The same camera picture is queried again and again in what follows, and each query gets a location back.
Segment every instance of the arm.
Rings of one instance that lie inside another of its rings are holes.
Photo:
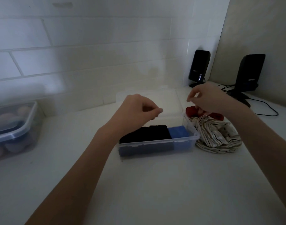
[[[199,113],[221,113],[231,121],[286,207],[286,141],[246,105],[210,83],[194,87],[187,101],[195,103]]]
[[[82,224],[98,179],[119,139],[157,117],[163,109],[141,95],[127,96],[108,123],[25,223]]]

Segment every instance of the plastic container lid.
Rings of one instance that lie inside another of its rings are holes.
[[[116,94],[116,102],[122,102],[127,95],[140,94],[151,99],[158,107],[163,108],[159,117],[183,115],[183,109],[175,89],[127,90]]]
[[[36,101],[0,107],[0,142],[27,133],[37,109]]]

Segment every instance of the striped fabric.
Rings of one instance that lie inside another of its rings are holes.
[[[190,121],[200,133],[196,145],[205,151],[229,153],[242,144],[240,136],[228,122],[218,121],[206,115],[192,117]]]

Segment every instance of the clear plastic container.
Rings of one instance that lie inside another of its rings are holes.
[[[0,158],[32,149],[43,118],[36,101],[0,107]]]
[[[154,140],[144,142],[132,142],[119,144],[120,156],[129,157],[138,155],[148,155],[160,152],[188,151],[194,148],[200,134],[182,111],[179,99],[174,89],[160,89],[154,91],[126,91],[116,95],[116,101],[121,102],[128,94],[141,94],[153,100],[164,112],[154,120],[149,121],[144,126],[166,125],[168,128],[183,125],[189,133],[188,137],[174,138],[167,140]]]

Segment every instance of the white wall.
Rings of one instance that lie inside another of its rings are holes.
[[[234,84],[242,58],[265,53],[254,94],[286,106],[286,0],[231,0],[211,80]]]
[[[209,78],[229,0],[0,0],[0,104],[47,115],[119,91],[187,85],[196,49]]]

